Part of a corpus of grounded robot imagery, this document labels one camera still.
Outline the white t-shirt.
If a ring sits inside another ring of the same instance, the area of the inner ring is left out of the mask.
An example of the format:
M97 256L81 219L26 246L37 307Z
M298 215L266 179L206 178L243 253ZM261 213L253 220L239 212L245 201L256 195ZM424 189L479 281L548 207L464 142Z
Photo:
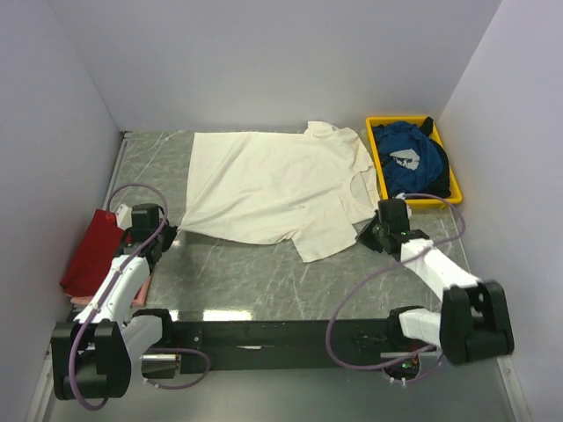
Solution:
M351 128L197 133L180 227L244 244L290 240L309 263L352 246L378 200L373 160Z

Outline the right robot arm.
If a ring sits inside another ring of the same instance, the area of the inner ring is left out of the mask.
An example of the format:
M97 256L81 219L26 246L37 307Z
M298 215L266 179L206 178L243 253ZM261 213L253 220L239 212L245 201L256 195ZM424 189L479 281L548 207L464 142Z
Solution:
M501 284L483 281L465 271L424 231L412 229L404 200L380 200L373 219L357 241L395 258L441 302L438 312L417 306L392 310L386 329L390 347L405 351L420 340L441 349L453 365L513 353L515 340Z

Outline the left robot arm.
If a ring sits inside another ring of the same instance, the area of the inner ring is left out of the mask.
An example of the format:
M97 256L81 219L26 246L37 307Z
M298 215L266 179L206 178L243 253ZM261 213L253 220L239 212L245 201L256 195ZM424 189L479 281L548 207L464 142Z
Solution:
M155 203L136 205L125 229L118 216L98 209L62 278L64 292L88 302L51 335L55 396L72 400L122 397L132 365L151 348L166 353L176 332L164 309L128 316L135 298L177 233Z

